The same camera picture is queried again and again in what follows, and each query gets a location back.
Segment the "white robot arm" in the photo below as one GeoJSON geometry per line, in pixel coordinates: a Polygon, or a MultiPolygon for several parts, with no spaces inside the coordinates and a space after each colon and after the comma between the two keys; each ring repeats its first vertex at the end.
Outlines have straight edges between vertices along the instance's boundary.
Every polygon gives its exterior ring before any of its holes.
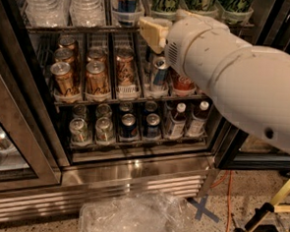
{"type": "Polygon", "coordinates": [[[235,127],[290,154],[290,55],[253,46],[212,17],[139,18],[151,49],[194,81],[235,127]]]}

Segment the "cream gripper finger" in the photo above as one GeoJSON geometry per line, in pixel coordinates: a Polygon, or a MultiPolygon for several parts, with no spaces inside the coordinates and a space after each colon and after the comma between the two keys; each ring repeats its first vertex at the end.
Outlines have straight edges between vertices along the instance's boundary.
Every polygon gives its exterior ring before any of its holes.
{"type": "Polygon", "coordinates": [[[178,9],[176,12],[176,20],[182,21],[182,20],[186,20],[186,19],[197,19],[197,20],[201,21],[203,19],[203,16],[198,15],[198,14],[194,14],[194,13],[190,13],[189,11],[184,10],[184,9],[178,9]]]}

